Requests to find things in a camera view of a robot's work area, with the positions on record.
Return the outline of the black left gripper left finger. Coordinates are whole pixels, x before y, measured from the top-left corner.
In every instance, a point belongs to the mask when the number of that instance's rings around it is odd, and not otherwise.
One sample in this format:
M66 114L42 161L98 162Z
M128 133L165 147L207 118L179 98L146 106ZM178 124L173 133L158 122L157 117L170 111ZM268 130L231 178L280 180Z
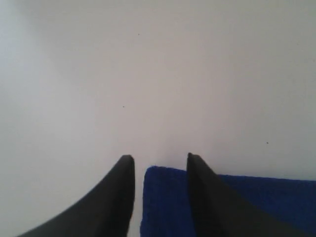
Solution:
M135 164L123 155L83 198L24 237L125 237L135 200Z

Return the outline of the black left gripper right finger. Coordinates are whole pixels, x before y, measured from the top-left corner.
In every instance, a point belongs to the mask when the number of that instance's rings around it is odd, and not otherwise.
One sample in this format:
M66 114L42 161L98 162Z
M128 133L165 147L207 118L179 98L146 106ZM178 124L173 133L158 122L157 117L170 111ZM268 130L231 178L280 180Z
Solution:
M198 237L306 237L226 185L196 154L187 157L188 196Z

